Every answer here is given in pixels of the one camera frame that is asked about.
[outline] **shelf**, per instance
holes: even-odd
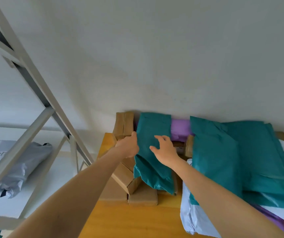
[[[0,128],[0,139],[17,140],[24,133],[24,131],[25,129],[20,128]],[[66,141],[66,136],[63,132],[41,130],[35,136],[33,141],[40,144],[48,142],[53,145],[53,151],[51,155],[41,164],[39,164],[31,173],[26,183],[23,184],[21,192],[19,192],[17,196],[13,197],[12,199],[8,199],[6,196],[0,198],[0,216],[18,219],[22,217],[21,213],[23,211],[26,213],[25,216],[31,214],[38,207],[38,205],[49,197],[49,192],[40,190],[44,180],[46,180],[46,185],[50,186],[50,191],[52,187],[60,188],[60,186],[63,185],[60,179],[62,177],[61,173],[64,174],[65,170],[58,170],[57,168],[52,167],[53,162],[55,166],[65,168],[66,170],[70,169],[71,172],[76,170],[71,158],[58,157],[55,159],[61,146]],[[70,160],[73,166],[67,167],[65,165],[65,160]]]

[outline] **wooden surface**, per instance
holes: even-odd
[[[105,139],[101,144],[99,155],[110,147],[112,147],[111,142]],[[192,236],[184,230],[179,215],[182,186],[181,180],[177,181],[178,194],[158,195],[157,206],[135,207],[128,204],[115,206],[106,201],[98,201],[79,238],[208,237],[198,234]]]

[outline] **person's right hand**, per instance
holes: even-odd
[[[157,149],[154,146],[150,146],[150,150],[155,154],[158,161],[172,168],[174,162],[180,159],[177,155],[176,149],[173,146],[172,141],[166,135],[155,135],[154,137],[159,141],[160,149]]]

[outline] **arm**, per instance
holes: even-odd
[[[77,238],[116,167],[138,150],[133,132],[57,190],[8,238]]]
[[[155,138],[160,149],[151,146],[151,151],[181,177],[222,237],[284,237],[262,213],[181,159],[169,137]]]

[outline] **gray plastic package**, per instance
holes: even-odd
[[[12,148],[15,142],[12,140],[0,140],[0,160]],[[0,192],[6,190],[6,196],[9,199],[16,196],[21,191],[27,177],[49,156],[52,150],[53,146],[49,143],[41,145],[32,142],[0,181]]]

